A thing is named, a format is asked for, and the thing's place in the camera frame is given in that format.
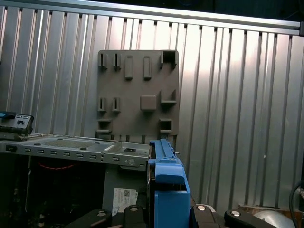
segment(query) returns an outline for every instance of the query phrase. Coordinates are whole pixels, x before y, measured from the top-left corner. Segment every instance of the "corrugated metal panel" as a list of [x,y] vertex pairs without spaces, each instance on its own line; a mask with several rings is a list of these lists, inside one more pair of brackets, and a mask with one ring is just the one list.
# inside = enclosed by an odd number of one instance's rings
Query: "corrugated metal panel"
[[12,6],[1,14],[1,110],[32,114],[36,132],[94,137],[97,52],[177,49],[176,150],[194,199],[220,213],[288,206],[303,158],[304,38]]

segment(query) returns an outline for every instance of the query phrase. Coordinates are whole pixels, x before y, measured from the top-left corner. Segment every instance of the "gray plastic mounting plate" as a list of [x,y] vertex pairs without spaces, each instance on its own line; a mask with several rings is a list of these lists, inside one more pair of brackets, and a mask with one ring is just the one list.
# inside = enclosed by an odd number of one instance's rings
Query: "gray plastic mounting plate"
[[177,135],[178,59],[176,50],[99,51],[96,132]]

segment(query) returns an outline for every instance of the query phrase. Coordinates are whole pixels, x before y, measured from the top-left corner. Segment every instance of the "blue plastic part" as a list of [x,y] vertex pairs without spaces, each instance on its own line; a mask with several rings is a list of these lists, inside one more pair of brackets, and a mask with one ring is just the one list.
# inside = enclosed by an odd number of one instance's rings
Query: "blue plastic part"
[[184,167],[176,157],[170,143],[165,140],[151,141],[154,144],[156,159],[149,159],[149,164],[155,164],[155,183],[184,184]]
[[177,191],[155,191],[154,228],[188,228],[190,216],[190,189],[181,161],[170,143],[165,140],[151,141],[155,147],[155,159],[149,159],[155,166],[155,184],[180,185]]

